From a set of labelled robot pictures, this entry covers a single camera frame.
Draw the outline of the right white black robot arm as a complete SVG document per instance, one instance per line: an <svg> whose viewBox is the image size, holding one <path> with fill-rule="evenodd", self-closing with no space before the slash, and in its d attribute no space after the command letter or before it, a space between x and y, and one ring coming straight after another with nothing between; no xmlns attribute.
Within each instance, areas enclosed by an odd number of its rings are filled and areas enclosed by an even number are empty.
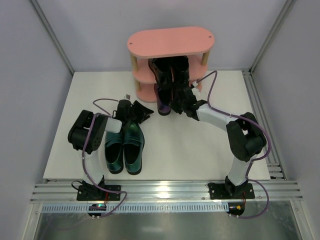
<svg viewBox="0 0 320 240"><path fill-rule="evenodd" d="M176 88L170 107L178 114L211 124L226 131L229 147L234 156L230 172L224 183L208 183L212 200L254 199L253 185L248 173L252 160L267 144L263 131L257 126L255 116L246 112L240 116L228 116L222 110L213 110L206 100L197 100L191 87Z"/></svg>

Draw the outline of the black patent loafer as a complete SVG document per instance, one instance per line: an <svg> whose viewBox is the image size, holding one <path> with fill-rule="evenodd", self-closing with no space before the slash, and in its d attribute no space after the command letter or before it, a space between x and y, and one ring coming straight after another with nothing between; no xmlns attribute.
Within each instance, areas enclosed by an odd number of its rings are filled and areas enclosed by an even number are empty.
<svg viewBox="0 0 320 240"><path fill-rule="evenodd" d="M178 85L187 86L190 80L189 58L185 55L175 56L171 60L173 82Z"/></svg>
<svg viewBox="0 0 320 240"><path fill-rule="evenodd" d="M173 76L170 57L151 58L148 60L148 67L160 88L168 89L172 86Z"/></svg>

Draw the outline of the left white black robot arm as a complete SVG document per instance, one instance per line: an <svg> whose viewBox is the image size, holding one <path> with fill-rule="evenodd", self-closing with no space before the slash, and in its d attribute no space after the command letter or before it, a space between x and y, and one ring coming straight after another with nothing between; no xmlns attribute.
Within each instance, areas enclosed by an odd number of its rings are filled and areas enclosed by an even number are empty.
<svg viewBox="0 0 320 240"><path fill-rule="evenodd" d="M121 186L106 185L100 168L98 149L104 145L104 157L111 174L126 169L130 175L142 171L145 137L140 124L154 113L137 100L120 100L112 114L94 114L83 110L71 127L67 140L81 152L84 178L77 190L78 201L119 201Z"/></svg>

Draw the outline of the purple metallic loafer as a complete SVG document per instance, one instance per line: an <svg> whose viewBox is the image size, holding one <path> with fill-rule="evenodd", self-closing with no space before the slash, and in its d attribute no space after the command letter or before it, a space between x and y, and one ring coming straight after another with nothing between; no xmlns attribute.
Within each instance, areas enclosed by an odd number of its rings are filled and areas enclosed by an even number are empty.
<svg viewBox="0 0 320 240"><path fill-rule="evenodd" d="M170 103L172 101L172 89L162 89L157 84L154 85L157 111L161 116L167 116L171 112Z"/></svg>
<svg viewBox="0 0 320 240"><path fill-rule="evenodd" d="M184 85L174 84L172 88L172 101L170 103L171 109L178 114L182 114L185 106Z"/></svg>

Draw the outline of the green metallic loafer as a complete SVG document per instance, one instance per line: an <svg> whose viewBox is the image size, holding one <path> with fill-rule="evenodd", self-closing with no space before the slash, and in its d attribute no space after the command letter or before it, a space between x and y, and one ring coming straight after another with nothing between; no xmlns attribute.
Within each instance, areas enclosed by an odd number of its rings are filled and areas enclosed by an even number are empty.
<svg viewBox="0 0 320 240"><path fill-rule="evenodd" d="M129 122L124 129L123 153L124 163L130 175L138 175L142 171L142 155L145 137L138 123Z"/></svg>
<svg viewBox="0 0 320 240"><path fill-rule="evenodd" d="M123 127L117 133L107 131L104 143L104 156L107 169L111 174L119 174L124 169Z"/></svg>

